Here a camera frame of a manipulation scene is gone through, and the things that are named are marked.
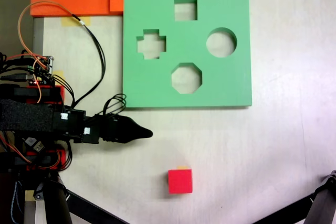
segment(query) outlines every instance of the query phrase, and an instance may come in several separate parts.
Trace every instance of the black metal leg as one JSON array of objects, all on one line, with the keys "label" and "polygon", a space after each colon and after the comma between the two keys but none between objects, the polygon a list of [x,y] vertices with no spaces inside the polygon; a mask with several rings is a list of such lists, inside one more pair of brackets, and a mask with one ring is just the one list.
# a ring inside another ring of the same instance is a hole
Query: black metal leg
[{"label": "black metal leg", "polygon": [[324,189],[316,195],[304,224],[332,224],[335,210],[334,193],[329,189]]},{"label": "black metal leg", "polygon": [[48,182],[44,186],[43,197],[48,224],[72,224],[64,188]]},{"label": "black metal leg", "polygon": [[70,212],[91,224],[129,224],[69,190],[68,194]]},{"label": "black metal leg", "polygon": [[309,209],[312,205],[312,199],[314,194],[296,201],[295,203],[282,208],[281,210],[265,217],[264,219],[257,221],[254,224],[295,224],[306,218]]}]

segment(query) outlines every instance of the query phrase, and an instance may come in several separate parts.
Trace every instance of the cross-shaped hole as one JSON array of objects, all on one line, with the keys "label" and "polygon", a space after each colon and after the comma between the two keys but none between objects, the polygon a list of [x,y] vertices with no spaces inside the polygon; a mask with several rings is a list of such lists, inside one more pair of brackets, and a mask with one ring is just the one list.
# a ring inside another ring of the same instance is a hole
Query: cross-shaped hole
[{"label": "cross-shaped hole", "polygon": [[161,52],[166,52],[166,36],[160,36],[158,29],[144,30],[143,36],[137,37],[138,52],[145,60],[159,59]]}]

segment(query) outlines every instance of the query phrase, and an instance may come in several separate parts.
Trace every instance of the tripod leg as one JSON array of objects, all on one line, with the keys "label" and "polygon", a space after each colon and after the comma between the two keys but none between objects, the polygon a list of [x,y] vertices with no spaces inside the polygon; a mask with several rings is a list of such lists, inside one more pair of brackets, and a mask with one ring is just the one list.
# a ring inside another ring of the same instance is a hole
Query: tripod leg
[{"label": "tripod leg", "polygon": [[48,224],[72,224],[64,189],[59,184],[48,182],[43,196]]},{"label": "tripod leg", "polygon": [[314,194],[308,195],[307,197],[296,201],[295,203],[282,208],[281,210],[265,217],[264,219],[257,221],[254,224],[295,224],[300,220],[303,220],[312,205],[312,200],[314,199]]},{"label": "tripod leg", "polygon": [[334,193],[328,188],[324,189],[316,195],[304,224],[332,224],[335,210]]}]

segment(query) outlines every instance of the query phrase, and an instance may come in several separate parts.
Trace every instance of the red cube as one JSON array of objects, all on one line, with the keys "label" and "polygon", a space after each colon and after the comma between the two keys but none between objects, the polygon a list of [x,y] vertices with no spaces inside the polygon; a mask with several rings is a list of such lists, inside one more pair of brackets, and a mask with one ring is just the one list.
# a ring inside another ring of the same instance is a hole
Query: red cube
[{"label": "red cube", "polygon": [[168,184],[170,194],[191,194],[193,192],[192,170],[169,170]]}]

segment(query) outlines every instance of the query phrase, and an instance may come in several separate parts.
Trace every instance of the green foam board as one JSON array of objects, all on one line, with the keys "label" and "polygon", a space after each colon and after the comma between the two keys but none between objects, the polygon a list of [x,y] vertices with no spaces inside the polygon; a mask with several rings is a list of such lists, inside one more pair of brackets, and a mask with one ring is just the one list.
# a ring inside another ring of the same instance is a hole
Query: green foam board
[{"label": "green foam board", "polygon": [[[196,2],[196,20],[175,21],[174,4]],[[217,58],[206,47],[210,34],[223,30],[236,43],[228,57]],[[145,59],[138,40],[159,31],[166,50]],[[124,0],[123,92],[129,108],[250,106],[251,63],[249,0]],[[181,94],[172,86],[178,66],[193,65],[202,85]]]}]

